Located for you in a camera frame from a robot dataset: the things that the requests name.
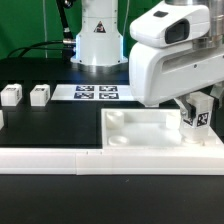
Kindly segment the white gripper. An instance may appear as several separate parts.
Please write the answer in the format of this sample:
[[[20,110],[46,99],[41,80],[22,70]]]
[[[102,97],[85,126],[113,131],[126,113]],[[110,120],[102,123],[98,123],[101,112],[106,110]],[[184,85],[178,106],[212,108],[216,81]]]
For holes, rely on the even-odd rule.
[[[129,81],[137,101],[152,106],[175,98],[182,118],[194,119],[185,94],[214,84],[210,95],[222,107],[224,0],[162,0],[131,23],[130,35],[136,44]]]

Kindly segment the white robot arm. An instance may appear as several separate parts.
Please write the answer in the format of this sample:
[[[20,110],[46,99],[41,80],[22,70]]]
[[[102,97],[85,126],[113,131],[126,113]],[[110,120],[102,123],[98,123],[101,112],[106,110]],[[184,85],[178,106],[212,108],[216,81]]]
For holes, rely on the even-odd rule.
[[[118,0],[82,0],[82,29],[71,61],[97,71],[129,65],[134,98],[152,106],[224,81],[224,0],[162,0],[130,25],[136,41],[123,56]]]

